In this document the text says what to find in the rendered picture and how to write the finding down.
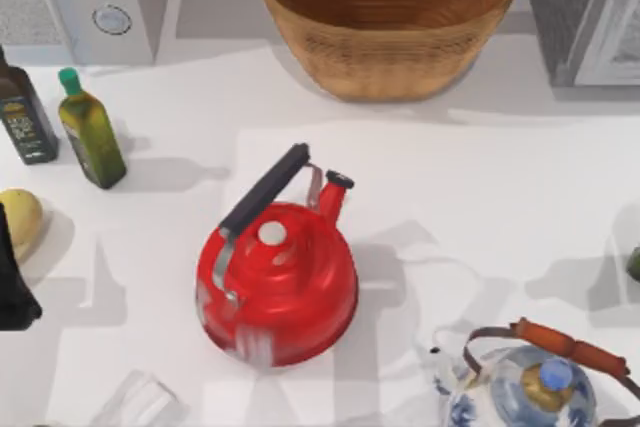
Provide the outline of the woven brown basket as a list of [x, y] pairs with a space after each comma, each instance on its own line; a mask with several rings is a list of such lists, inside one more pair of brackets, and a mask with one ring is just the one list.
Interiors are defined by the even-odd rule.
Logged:
[[345, 101], [417, 101], [477, 58], [512, 0], [264, 0], [308, 76]]

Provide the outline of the green oil bottle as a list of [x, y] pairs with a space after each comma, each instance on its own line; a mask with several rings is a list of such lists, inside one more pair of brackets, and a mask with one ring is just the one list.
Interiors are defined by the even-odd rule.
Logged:
[[107, 111], [82, 87], [74, 68], [61, 69], [58, 79], [65, 92], [58, 114], [79, 165], [91, 183], [108, 190], [125, 177], [127, 167]]

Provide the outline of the small microwave knob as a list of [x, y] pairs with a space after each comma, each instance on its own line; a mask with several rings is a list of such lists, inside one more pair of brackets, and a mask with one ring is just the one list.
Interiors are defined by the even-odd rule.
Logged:
[[92, 19], [101, 32], [112, 36], [124, 35], [132, 27], [129, 14], [115, 5], [104, 5], [96, 9]]

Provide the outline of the clear glass cup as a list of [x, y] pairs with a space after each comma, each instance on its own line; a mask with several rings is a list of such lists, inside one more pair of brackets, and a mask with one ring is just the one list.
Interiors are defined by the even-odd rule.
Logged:
[[179, 397], [153, 374], [131, 371], [91, 419], [90, 427], [178, 427], [187, 414]]

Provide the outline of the blue and white teapot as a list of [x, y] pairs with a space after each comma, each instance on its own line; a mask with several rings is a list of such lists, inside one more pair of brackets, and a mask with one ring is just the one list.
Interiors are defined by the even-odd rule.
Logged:
[[439, 344], [428, 352], [440, 427], [640, 427], [640, 415], [599, 419], [587, 375], [607, 374], [640, 400], [625, 358], [526, 318], [477, 328], [467, 339], [480, 338], [519, 344], [483, 355], [465, 346], [454, 356]]

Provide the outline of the yellow round fruit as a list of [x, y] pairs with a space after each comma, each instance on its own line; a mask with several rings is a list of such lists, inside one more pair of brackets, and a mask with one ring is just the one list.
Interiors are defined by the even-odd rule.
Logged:
[[38, 240], [44, 222], [44, 211], [37, 196], [24, 189], [0, 192], [17, 261], [22, 261]]

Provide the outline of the dark oil bottle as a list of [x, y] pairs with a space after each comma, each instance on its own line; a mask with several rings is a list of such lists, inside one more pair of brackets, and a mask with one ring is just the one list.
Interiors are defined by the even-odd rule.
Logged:
[[0, 121], [26, 165], [58, 158], [58, 137], [29, 75], [7, 62], [0, 44]]

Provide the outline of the pale microwave oven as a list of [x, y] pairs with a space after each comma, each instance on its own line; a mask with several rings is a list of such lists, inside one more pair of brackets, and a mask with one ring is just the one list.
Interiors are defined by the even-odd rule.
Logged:
[[[115, 5], [132, 20], [124, 35], [101, 32], [93, 12]], [[0, 0], [0, 44], [22, 66], [141, 66], [154, 62], [167, 0]]]

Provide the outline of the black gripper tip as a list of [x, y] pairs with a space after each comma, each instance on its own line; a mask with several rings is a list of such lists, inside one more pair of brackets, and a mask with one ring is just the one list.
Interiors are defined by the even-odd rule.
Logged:
[[0, 202], [0, 332], [25, 331], [42, 314], [41, 305], [19, 270], [6, 212]]

